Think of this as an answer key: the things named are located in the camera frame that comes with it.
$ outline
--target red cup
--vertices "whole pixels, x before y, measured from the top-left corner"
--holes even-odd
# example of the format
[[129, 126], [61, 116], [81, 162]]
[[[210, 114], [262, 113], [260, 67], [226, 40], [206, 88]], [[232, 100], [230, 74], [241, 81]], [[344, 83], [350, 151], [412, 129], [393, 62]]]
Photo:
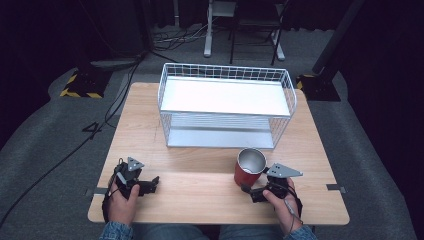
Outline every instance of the red cup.
[[240, 151], [234, 171], [234, 181], [237, 185], [246, 184], [252, 187], [266, 167], [265, 155], [255, 148], [245, 148]]

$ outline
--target wooden table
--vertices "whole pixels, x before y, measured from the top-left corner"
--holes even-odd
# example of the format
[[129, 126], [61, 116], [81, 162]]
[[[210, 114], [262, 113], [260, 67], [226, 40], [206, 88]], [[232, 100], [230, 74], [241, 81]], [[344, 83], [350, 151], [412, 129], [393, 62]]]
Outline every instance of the wooden table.
[[[145, 164], [140, 180], [160, 176], [156, 193], [138, 199], [135, 222], [193, 224], [277, 223], [269, 203], [252, 203], [235, 184], [233, 173], [240, 149], [167, 148], [157, 106], [156, 83], [131, 86], [98, 188], [106, 188], [118, 164], [131, 156]], [[311, 225], [349, 222], [321, 139], [306, 99], [296, 90], [298, 107], [278, 146], [263, 150], [268, 166], [279, 162], [302, 171], [293, 178], [304, 208], [302, 219]], [[263, 175], [255, 186], [264, 186]], [[103, 222], [103, 195], [94, 195], [88, 218]]]

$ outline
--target cable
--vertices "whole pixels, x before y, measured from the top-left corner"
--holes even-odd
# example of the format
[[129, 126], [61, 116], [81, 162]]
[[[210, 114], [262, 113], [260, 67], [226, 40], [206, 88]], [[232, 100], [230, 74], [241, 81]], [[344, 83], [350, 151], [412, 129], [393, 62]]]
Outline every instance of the cable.
[[[212, 20], [212, 23], [218, 19], [219, 17], [215, 18]], [[191, 42], [195, 42], [200, 38], [204, 38], [206, 37], [206, 35], [201, 35], [201, 36], [196, 36], [197, 34], [199, 34], [202, 30], [204, 30], [206, 27], [208, 27], [208, 24], [202, 26], [201, 28], [199, 28], [198, 30], [194, 30], [192, 32], [194, 33], [188, 33], [187, 30], [185, 30], [185, 33], [182, 36], [177, 37], [177, 35], [181, 32], [178, 31], [177, 34], [175, 34], [173, 37], [171, 38], [165, 38], [165, 39], [159, 39], [157, 41], [155, 41], [155, 43], [166, 43], [169, 42], [167, 47], [160, 47], [160, 46], [155, 46], [155, 50], [157, 51], [167, 51], [167, 50], [174, 50], [178, 47], [180, 47], [181, 45], [183, 45], [184, 43], [191, 43]]]
[[[122, 89], [122, 91], [118, 94], [118, 97], [116, 97], [115, 101], [110, 105], [109, 109], [106, 111], [105, 114], [105, 123], [107, 125], [109, 125], [110, 127], [116, 128], [115, 126], [109, 124], [109, 120], [113, 117], [113, 115], [115, 115], [115, 113], [118, 111], [118, 109], [121, 107], [121, 105], [123, 104], [126, 96], [128, 95], [128, 91], [130, 89], [130, 85], [131, 85], [131, 81], [132, 78], [134, 76], [134, 72], [135, 70], [138, 68], [138, 66], [140, 65], [141, 61], [138, 61], [138, 63], [136, 65], [133, 66], [132, 69], [130, 69], [130, 71], [128, 72], [128, 79], [127, 79], [127, 83], [125, 84], [124, 88]], [[118, 101], [118, 99], [121, 97], [122, 93], [124, 93], [124, 95], [121, 98], [121, 101], [119, 102], [118, 106], [115, 108], [115, 110], [109, 115], [109, 117], [107, 116], [110, 112], [110, 110], [112, 109], [113, 105]]]
[[126, 55], [123, 54], [117, 50], [115, 50], [112, 46], [110, 46], [110, 44], [104, 39], [103, 35], [100, 33], [99, 29], [97, 28], [93, 18], [90, 16], [87, 8], [85, 8], [84, 4], [81, 2], [81, 0], [78, 0], [79, 4], [81, 5], [82, 9], [84, 10], [85, 15], [87, 15], [88, 19], [90, 20], [91, 25], [93, 26], [94, 30], [96, 30], [97, 34], [99, 35], [100, 39], [102, 40], [102, 42], [114, 53], [116, 53], [117, 55], [120, 55], [122, 57], [136, 57], [134, 55]]
[[[137, 64], [131, 69], [131, 75], [128, 76], [128, 83], [127, 83], [127, 89], [125, 91], [125, 95], [127, 95], [128, 90], [129, 90], [129, 83], [131, 82], [131, 79], [134, 75], [135, 70], [138, 68], [138, 66], [140, 65], [140, 62], [142, 61], [142, 58], [139, 58], [137, 60]], [[105, 124], [108, 124], [108, 121], [112, 118], [112, 116], [117, 112], [118, 108], [121, 106], [121, 104], [123, 103], [123, 99], [121, 100], [121, 102], [119, 103], [118, 107], [113, 111], [113, 113], [106, 118], [105, 117], [105, 121], [100, 125], [99, 128], [95, 129], [89, 137], [87, 137], [80, 145], [78, 145], [76, 148], [74, 148], [74, 150], [72, 150], [68, 155], [66, 155], [62, 160], [60, 160], [58, 163], [56, 163], [52, 168], [50, 168], [46, 173], [44, 173], [37, 181], [35, 181], [29, 188], [27, 188], [22, 194], [21, 196], [12, 204], [12, 206], [7, 210], [6, 214], [3, 216], [1, 222], [0, 222], [0, 229], [3, 227], [3, 224], [6, 222], [7, 217], [9, 216], [9, 214], [12, 212], [12, 210], [18, 205], [18, 203], [38, 184], [40, 183], [44, 178], [47, 177], [47, 175], [49, 175], [51, 172], [53, 172], [56, 168], [58, 168], [61, 164], [63, 164], [66, 160], [68, 160], [74, 153], [76, 153], [82, 146], [84, 146], [96, 133], [98, 133], [104, 126]]]
[[155, 52], [153, 52], [153, 51], [151, 51], [151, 50], [150, 50], [150, 53], [152, 53], [153, 55], [155, 55], [155, 56], [157, 56], [157, 57], [160, 57], [160, 58], [163, 58], [163, 59], [169, 60], [169, 61], [171, 61], [171, 62], [173, 62], [173, 63], [179, 63], [179, 62], [175, 61], [175, 60], [174, 60], [174, 59], [172, 59], [172, 58], [165, 57], [165, 56], [163, 56], [163, 55], [161, 55], [161, 54], [159, 54], [159, 53], [155, 53]]

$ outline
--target black cable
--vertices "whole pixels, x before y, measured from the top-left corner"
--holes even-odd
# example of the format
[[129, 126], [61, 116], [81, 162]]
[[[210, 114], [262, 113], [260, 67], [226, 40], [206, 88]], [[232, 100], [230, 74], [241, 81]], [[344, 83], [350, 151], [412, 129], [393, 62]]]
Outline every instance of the black cable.
[[[121, 107], [121, 105], [124, 103], [124, 100], [126, 98], [126, 96], [128, 95], [128, 91], [130, 89], [130, 85], [131, 85], [131, 81], [132, 78], [134, 76], [134, 72], [135, 70], [138, 68], [138, 66], [140, 65], [141, 60], [137, 62], [137, 64], [130, 69], [130, 71], [128, 72], [128, 80], [127, 83], [125, 84], [124, 88], [122, 89], [122, 91], [119, 93], [118, 97], [116, 97], [115, 101], [110, 105], [109, 109], [106, 111], [105, 114], [105, 123], [107, 125], [109, 125], [110, 127], [116, 128], [115, 126], [109, 124], [109, 120], [115, 115], [115, 113], [118, 111], [118, 109]], [[112, 109], [113, 105], [118, 101], [118, 99], [121, 97], [122, 93], [124, 92], [124, 95], [121, 98], [121, 101], [119, 102], [118, 106], [115, 108], [115, 110], [109, 115], [109, 117], [107, 116], [110, 112], [110, 110]]]
[[[129, 85], [129, 83], [131, 82], [131, 79], [134, 75], [135, 70], [137, 69], [137, 67], [140, 65], [140, 62], [142, 61], [141, 59], [138, 59], [137, 64], [131, 69], [131, 76], [129, 76], [129, 82], [127, 83], [127, 85]], [[127, 87], [126, 91], [125, 91], [125, 96], [127, 95], [129, 90], [129, 87]], [[95, 129], [89, 137], [87, 137], [80, 145], [78, 145], [76, 148], [74, 148], [74, 150], [72, 150], [68, 155], [66, 155], [62, 160], [60, 160], [58, 163], [56, 163], [56, 165], [54, 165], [52, 168], [50, 168], [46, 173], [44, 173], [37, 181], [35, 181], [29, 188], [27, 188], [22, 194], [21, 196], [12, 204], [12, 206], [7, 210], [6, 214], [3, 216], [1, 222], [0, 222], [0, 229], [3, 227], [3, 224], [6, 222], [7, 217], [9, 216], [9, 214], [12, 212], [12, 210], [18, 205], [18, 203], [38, 184], [40, 183], [44, 178], [47, 177], [47, 175], [49, 175], [51, 172], [53, 172], [56, 168], [58, 168], [61, 164], [63, 164], [66, 160], [68, 160], [74, 153], [76, 153], [82, 146], [84, 146], [92, 137], [94, 137], [94, 135], [96, 133], [98, 133], [104, 126], [105, 124], [108, 124], [108, 121], [112, 118], [112, 116], [117, 112], [118, 108], [121, 106], [121, 104], [123, 103], [123, 99], [121, 100], [121, 102], [119, 103], [119, 106], [113, 111], [113, 113], [108, 117], [105, 118], [105, 121], [100, 125], [99, 128]]]
[[163, 56], [163, 55], [161, 55], [161, 54], [159, 54], [159, 53], [156, 53], [156, 52], [154, 52], [154, 51], [152, 51], [152, 50], [150, 50], [149, 52], [150, 52], [151, 54], [153, 54], [153, 55], [157, 56], [157, 57], [160, 57], [160, 58], [163, 58], [163, 59], [169, 60], [169, 61], [171, 61], [171, 62], [173, 62], [173, 63], [179, 63], [179, 62], [175, 61], [175, 60], [174, 60], [174, 59], [172, 59], [172, 58], [165, 57], [165, 56]]
[[122, 57], [130, 57], [130, 58], [134, 58], [137, 56], [134, 55], [126, 55], [123, 54], [117, 50], [115, 50], [112, 46], [110, 46], [110, 44], [104, 39], [103, 35], [100, 33], [99, 29], [96, 26], [96, 23], [94, 22], [93, 18], [90, 16], [87, 8], [85, 8], [84, 4], [81, 2], [81, 0], [78, 0], [79, 4], [81, 5], [81, 8], [84, 10], [85, 15], [87, 15], [88, 19], [90, 20], [91, 25], [93, 26], [94, 30], [97, 32], [97, 34], [100, 37], [100, 40], [102, 40], [102, 42], [114, 53], [116, 53], [117, 55], [120, 55]]

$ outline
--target wire rack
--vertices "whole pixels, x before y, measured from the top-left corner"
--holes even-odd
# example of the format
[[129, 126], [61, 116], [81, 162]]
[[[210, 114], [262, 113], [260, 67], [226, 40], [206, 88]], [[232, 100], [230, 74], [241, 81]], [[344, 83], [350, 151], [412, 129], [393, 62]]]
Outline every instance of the wire rack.
[[[243, 89], [250, 92], [246, 95]], [[285, 69], [168, 63], [158, 90], [170, 147], [273, 149], [296, 104]]]

